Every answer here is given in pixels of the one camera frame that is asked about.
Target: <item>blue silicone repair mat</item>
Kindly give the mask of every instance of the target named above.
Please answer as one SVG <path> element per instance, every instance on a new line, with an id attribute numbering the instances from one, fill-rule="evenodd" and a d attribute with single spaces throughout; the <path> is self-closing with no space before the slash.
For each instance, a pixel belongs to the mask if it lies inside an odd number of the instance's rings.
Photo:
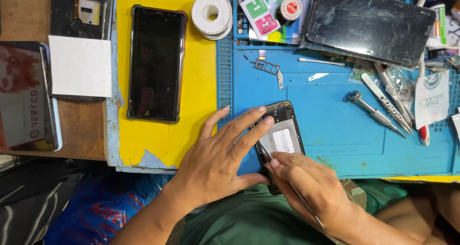
<path id="1" fill-rule="evenodd" d="M 235 20 L 236 2 L 232 3 Z M 430 126 L 428 147 L 421 145 L 417 132 L 416 136 L 404 133 L 407 139 L 403 139 L 378 125 L 357 105 L 346 102 L 348 93 L 358 90 L 364 101 L 385 111 L 365 85 L 348 82 L 351 69 L 297 61 L 300 57 L 324 60 L 317 51 L 294 52 L 291 45 L 249 41 L 246 19 L 244 22 L 243 34 L 234 29 L 217 41 L 218 107 L 231 105 L 230 114 L 219 122 L 219 128 L 250 107 L 289 100 L 305 154 L 334 169 L 339 178 L 460 175 L 458 138 L 449 118 Z M 275 75 L 255 69 L 250 63 L 259 57 L 260 49 L 267 50 L 266 61 L 281 67 L 284 89 L 278 88 Z M 308 81 L 315 73 L 325 72 L 330 74 Z M 416 77 L 418 71 L 407 73 Z M 450 114 L 460 107 L 459 81 L 459 74 L 451 70 Z M 253 148 L 243 159 L 238 174 L 259 169 Z"/>

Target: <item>yellow table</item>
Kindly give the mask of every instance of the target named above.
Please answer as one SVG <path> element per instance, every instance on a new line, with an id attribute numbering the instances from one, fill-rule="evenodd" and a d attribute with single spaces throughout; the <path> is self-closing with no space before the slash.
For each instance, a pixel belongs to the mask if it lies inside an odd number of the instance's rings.
<path id="1" fill-rule="evenodd" d="M 162 124 L 131 120 L 126 116 L 129 89 L 131 46 L 131 8 L 135 4 L 170 10 L 184 10 L 189 16 L 195 0 L 117 0 L 118 84 L 124 105 L 119 109 L 120 158 L 111 166 L 121 171 L 142 172 L 145 169 L 175 169 L 198 137 L 204 120 L 216 110 L 215 42 L 206 40 L 187 23 L 184 75 L 180 121 Z M 460 177 L 411 177 L 428 181 L 460 181 Z"/>

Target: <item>hand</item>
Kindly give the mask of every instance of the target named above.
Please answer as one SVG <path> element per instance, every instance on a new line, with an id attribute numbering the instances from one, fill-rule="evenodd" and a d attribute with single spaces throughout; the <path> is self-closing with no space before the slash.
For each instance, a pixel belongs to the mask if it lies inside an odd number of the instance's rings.
<path id="1" fill-rule="evenodd" d="M 316 219 L 302 204 L 288 182 L 305 198 L 320 219 L 326 234 L 338 239 L 353 232 L 354 219 L 362 208 L 348 200 L 335 171 L 304 155 L 272 153 L 272 161 L 265 166 L 272 173 L 276 185 L 289 205 L 309 224 L 322 231 Z"/>
<path id="2" fill-rule="evenodd" d="M 237 176 L 236 171 L 243 157 L 273 125 L 273 117 L 266 117 L 241 136 L 266 111 L 264 106 L 252 108 L 212 136 L 214 125 L 229 109 L 217 110 L 204 122 L 198 141 L 187 151 L 176 176 L 165 186 L 189 211 L 257 183 L 269 183 L 261 174 Z"/>

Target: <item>tweezers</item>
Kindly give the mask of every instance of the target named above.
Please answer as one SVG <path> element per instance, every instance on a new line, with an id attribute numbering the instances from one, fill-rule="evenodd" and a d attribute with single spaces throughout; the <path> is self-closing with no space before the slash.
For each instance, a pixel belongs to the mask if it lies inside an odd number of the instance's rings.
<path id="1" fill-rule="evenodd" d="M 265 148 L 265 146 L 259 141 L 259 144 L 260 144 L 260 147 L 265 151 L 265 153 L 267 154 L 268 158 L 270 160 L 273 160 L 273 157 L 271 156 L 271 154 L 268 152 L 267 148 Z M 292 189 L 294 189 L 294 192 L 297 194 L 297 196 L 300 198 L 300 201 L 302 201 L 302 204 L 304 204 L 305 207 L 307 207 L 308 211 L 315 217 L 316 219 L 316 222 L 319 224 L 319 226 L 321 226 L 321 228 L 323 229 L 324 232 L 326 232 L 326 229 L 324 228 L 324 226 L 322 225 L 321 221 L 319 220 L 319 218 L 315 215 L 315 213 L 313 212 L 313 210 L 310 208 L 310 206 L 308 205 L 307 201 L 305 201 L 304 197 L 299 193 L 299 191 L 294 187 L 293 184 L 291 184 L 290 182 L 288 182 Z"/>

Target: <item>black phone screen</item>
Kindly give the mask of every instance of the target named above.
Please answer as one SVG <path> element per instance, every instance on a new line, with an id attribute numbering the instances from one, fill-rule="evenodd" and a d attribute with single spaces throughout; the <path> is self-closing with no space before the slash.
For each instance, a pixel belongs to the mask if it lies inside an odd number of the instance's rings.
<path id="1" fill-rule="evenodd" d="M 184 15 L 136 7 L 133 16 L 128 114 L 177 121 Z"/>

